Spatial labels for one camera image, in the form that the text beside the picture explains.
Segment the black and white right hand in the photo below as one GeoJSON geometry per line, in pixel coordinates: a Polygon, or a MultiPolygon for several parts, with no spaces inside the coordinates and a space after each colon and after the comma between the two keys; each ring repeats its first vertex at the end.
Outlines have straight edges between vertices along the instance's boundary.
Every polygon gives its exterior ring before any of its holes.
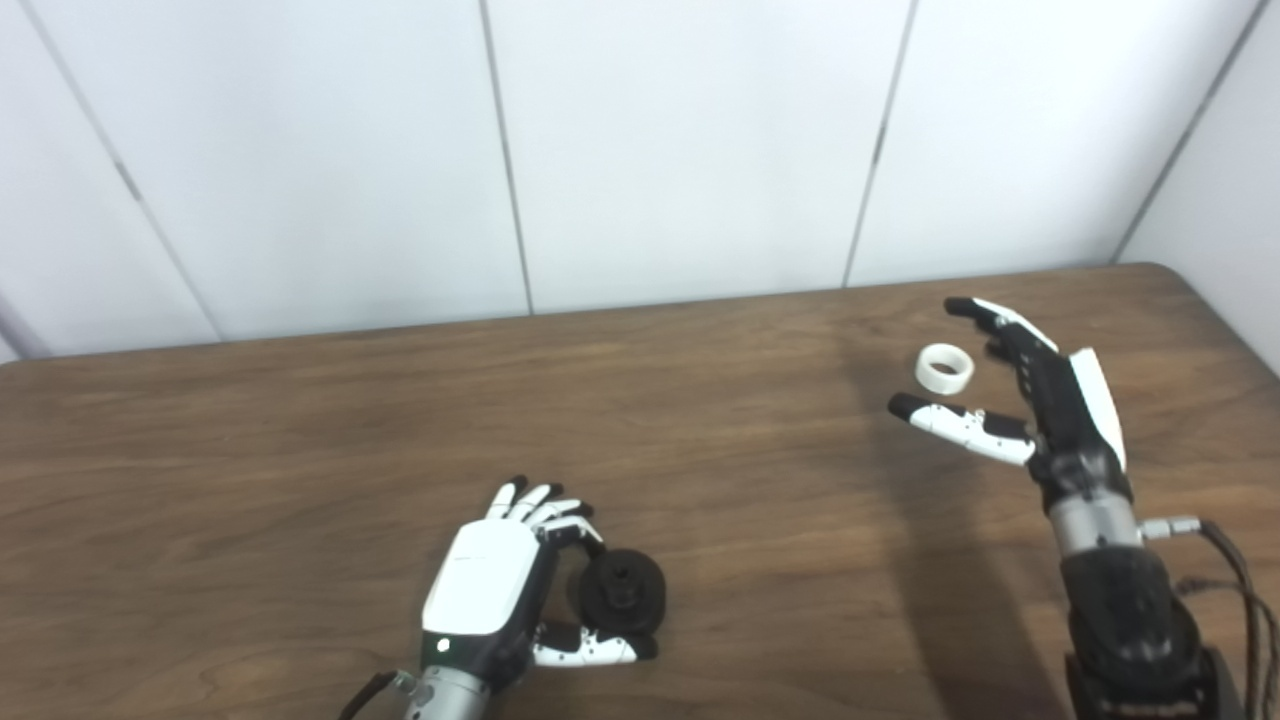
{"type": "Polygon", "coordinates": [[[1096,351],[1064,354],[1023,315],[983,299],[947,297],[943,309],[973,320],[989,337],[988,355],[1014,370],[1033,418],[902,392],[890,398],[888,411],[970,454],[1025,468],[1044,510],[1075,496],[1115,495],[1132,502],[1123,428],[1096,351]]]}

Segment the black and white left hand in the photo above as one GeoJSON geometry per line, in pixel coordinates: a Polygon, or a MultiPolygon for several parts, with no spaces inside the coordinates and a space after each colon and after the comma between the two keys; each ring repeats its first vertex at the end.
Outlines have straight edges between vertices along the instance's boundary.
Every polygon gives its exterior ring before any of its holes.
{"type": "Polygon", "coordinates": [[[559,483],[530,486],[517,475],[486,511],[453,537],[421,614],[425,674],[457,671],[499,694],[531,667],[593,667],[657,659],[650,635],[608,632],[596,623],[545,618],[561,552],[590,559],[607,544],[593,506],[559,483]]]}

